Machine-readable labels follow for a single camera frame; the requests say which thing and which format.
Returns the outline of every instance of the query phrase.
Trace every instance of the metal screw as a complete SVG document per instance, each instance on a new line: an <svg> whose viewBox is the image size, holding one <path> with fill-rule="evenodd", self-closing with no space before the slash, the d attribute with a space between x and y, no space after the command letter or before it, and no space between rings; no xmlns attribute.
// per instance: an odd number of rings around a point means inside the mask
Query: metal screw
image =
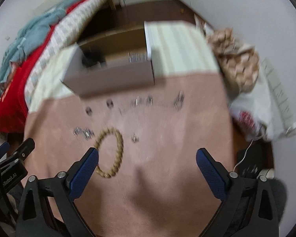
<svg viewBox="0 0 296 237"><path fill-rule="evenodd" d="M88 116L92 115L92 109L90 107L86 107L85 112L87 113Z"/></svg>
<svg viewBox="0 0 296 237"><path fill-rule="evenodd" d="M114 107L114 103L111 99L108 99L106 100L106 106L109 108L109 109L112 109Z"/></svg>
<svg viewBox="0 0 296 237"><path fill-rule="evenodd" d="M264 175L260 175L260 180L262 182L266 182L267 178Z"/></svg>
<svg viewBox="0 0 296 237"><path fill-rule="evenodd" d="M138 105L141 105L141 97L140 97L140 96L137 96L137 98L136 98L135 100L132 100L132 101L130 102L130 105L131 105L132 107L136 107L136 106L138 106Z"/></svg>
<svg viewBox="0 0 296 237"><path fill-rule="evenodd" d="M238 177L238 174L236 172L230 172L229 175L232 178L237 178Z"/></svg>
<svg viewBox="0 0 296 237"><path fill-rule="evenodd" d="M152 96L148 95L145 99L146 105L152 105Z"/></svg>
<svg viewBox="0 0 296 237"><path fill-rule="evenodd" d="M57 174L58 178L64 178L65 176L66 176L66 172L64 172L64 171L61 171Z"/></svg>
<svg viewBox="0 0 296 237"><path fill-rule="evenodd" d="M135 134L132 137L132 141L133 142L138 142L139 141L139 139L137 138L137 136Z"/></svg>
<svg viewBox="0 0 296 237"><path fill-rule="evenodd" d="M29 182L33 182L35 180L36 176L35 175L31 175L28 179Z"/></svg>
<svg viewBox="0 0 296 237"><path fill-rule="evenodd" d="M179 91L177 97L173 102L174 108L179 111L183 106L183 101L184 101L184 93L182 91Z"/></svg>
<svg viewBox="0 0 296 237"><path fill-rule="evenodd" d="M81 132L82 132L81 127L76 127L76 128L73 130L73 136L77 136L77 135L80 134Z"/></svg>

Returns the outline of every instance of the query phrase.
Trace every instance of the bed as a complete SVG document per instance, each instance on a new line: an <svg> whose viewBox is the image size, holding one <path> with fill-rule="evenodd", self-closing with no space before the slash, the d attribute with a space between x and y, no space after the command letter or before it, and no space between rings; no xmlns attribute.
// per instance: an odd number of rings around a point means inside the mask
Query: bed
<svg viewBox="0 0 296 237"><path fill-rule="evenodd" d="M78 40L81 32L92 19L93 15L108 0L64 0L64 17L49 26L35 26L33 23L37 18L32 19L18 33L22 37L25 28L34 26L33 34L25 34L20 42L15 40L7 49L0 69L0 132L22 133L24 132L25 121L28 113L28 106L31 95L49 59L57 54L60 49L69 46ZM46 35L41 35L40 30L47 28ZM29 41L35 37L35 44ZM9 61L10 51L18 53L16 66Z"/></svg>
<svg viewBox="0 0 296 237"><path fill-rule="evenodd" d="M76 44L53 56L31 98L24 138L33 138L36 147L25 166L28 175L54 177L94 146L101 130L114 127L124 139L118 174L104 179L94 173L75 200L92 231L100 236L198 236L220 201L196 165L196 151L206 147L229 171L235 164L223 82L214 55L194 25L149 22L145 27L152 49L160 51L153 87L80 99L60 82ZM79 45L88 46L88 40ZM177 111L173 100L180 91L184 103ZM134 99L148 96L154 105L129 107ZM107 107L108 99L113 109ZM91 116L86 107L92 108ZM93 130L95 137L75 137L76 127ZM107 137L99 150L102 169L111 167L115 150L116 140Z"/></svg>

